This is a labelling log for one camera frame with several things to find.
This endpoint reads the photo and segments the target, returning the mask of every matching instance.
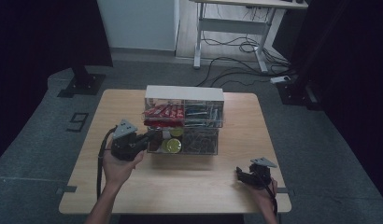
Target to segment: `power strip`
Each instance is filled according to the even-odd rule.
[[[284,76],[284,77],[272,77],[272,78],[270,78],[270,82],[272,84],[276,84],[278,82],[286,82],[286,81],[291,81],[291,78],[288,77],[288,76]]]

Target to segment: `yellow lid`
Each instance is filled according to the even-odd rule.
[[[167,150],[167,149],[166,149],[166,144],[167,144],[167,142],[168,142],[168,139],[164,139],[164,140],[162,141],[162,149],[163,149],[163,150]]]
[[[172,136],[174,137],[179,137],[183,134],[183,129],[182,128],[175,128],[169,131]]]
[[[182,144],[176,138],[171,138],[166,143],[166,149],[170,153],[178,153],[181,148],[182,148]]]

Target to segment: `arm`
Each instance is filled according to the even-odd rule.
[[[252,195],[253,201],[258,205],[267,224],[277,224],[277,218],[273,211],[273,202],[266,189],[255,189],[251,185],[246,185]],[[277,182],[272,178],[269,188],[277,195]]]
[[[124,182],[130,177],[131,172],[143,159],[143,151],[139,152],[133,161],[119,161],[112,156],[110,151],[104,154],[104,172],[106,184],[89,216],[86,224],[108,223],[116,196]]]

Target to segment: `desk leg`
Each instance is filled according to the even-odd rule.
[[[262,54],[262,50],[264,48],[264,43],[267,39],[268,32],[270,31],[271,24],[273,22],[274,15],[276,14],[276,9],[274,7],[271,8],[270,16],[265,24],[264,31],[262,34],[261,43],[259,43],[259,47],[255,47],[255,55],[258,59],[259,66],[261,67],[261,70],[263,73],[268,73],[267,66],[264,62],[264,55]]]
[[[194,69],[200,69],[200,60],[201,60],[201,21],[204,17],[204,3],[200,4],[200,16],[198,18],[198,26],[197,26],[197,43],[195,43],[194,50]]]
[[[280,213],[277,214],[277,223],[282,224],[282,216]]]

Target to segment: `black device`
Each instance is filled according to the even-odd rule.
[[[250,161],[252,164],[249,166],[249,173],[244,173],[239,167],[235,168],[237,179],[243,183],[255,187],[256,189],[266,189],[273,201],[274,214],[277,215],[276,196],[274,195],[274,192],[268,187],[272,181],[269,167],[277,166],[267,160],[265,157]]]
[[[120,161],[133,161],[135,156],[148,147],[149,141],[154,137],[155,131],[148,131],[145,134],[136,134],[138,129],[126,119],[123,119],[119,125],[107,132],[102,141],[101,149],[98,153],[98,172],[96,177],[97,199],[101,195],[102,166],[104,164],[104,152],[106,150],[106,141],[113,133],[113,142],[110,153]]]
[[[155,132],[149,131],[145,134],[136,135],[137,128],[122,120],[113,133],[111,153],[121,161],[133,161],[136,154],[148,147],[148,142],[153,138]]]

